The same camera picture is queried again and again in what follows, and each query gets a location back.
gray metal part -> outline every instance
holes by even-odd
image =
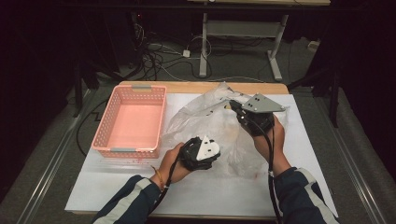
[[[242,108],[253,113],[281,112],[286,109],[260,93],[256,93],[246,103],[242,104]]]

clear plastic bag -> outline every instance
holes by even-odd
[[[170,120],[162,136],[163,147],[174,147],[193,137],[204,135],[220,146],[221,156],[213,162],[214,172],[221,176],[255,177],[266,164],[257,152],[250,135],[241,128],[235,112],[226,109],[230,100],[246,102],[250,96],[233,91],[225,82],[182,107]],[[287,111],[276,113],[286,130]]]

person's left hand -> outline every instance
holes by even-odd
[[[160,172],[162,178],[163,178],[163,183],[166,184],[166,181],[168,180],[169,176],[169,171],[171,169],[172,164],[174,163],[178,152],[180,151],[180,148],[183,147],[184,143],[179,143],[175,148],[170,149],[166,151],[165,155],[163,156],[163,161],[161,162],[161,166],[158,169]],[[183,179],[186,175],[191,173],[191,171],[187,170],[181,163],[180,161],[177,162],[175,170],[172,174],[172,183],[176,183],[177,181],[180,181]],[[162,186],[160,178],[158,175],[153,175],[151,177],[151,180],[157,184],[157,186],[160,189],[163,189],[164,186]]]

jacket sleeve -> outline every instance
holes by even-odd
[[[284,223],[339,223],[305,169],[289,168],[275,178],[275,189]]]
[[[96,214],[92,223],[145,223],[160,194],[157,185],[135,175]]]

basket handle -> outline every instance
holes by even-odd
[[[136,152],[136,148],[133,147],[112,147],[110,152]]]
[[[151,92],[151,85],[149,85],[149,84],[134,84],[134,85],[132,85],[132,91]]]

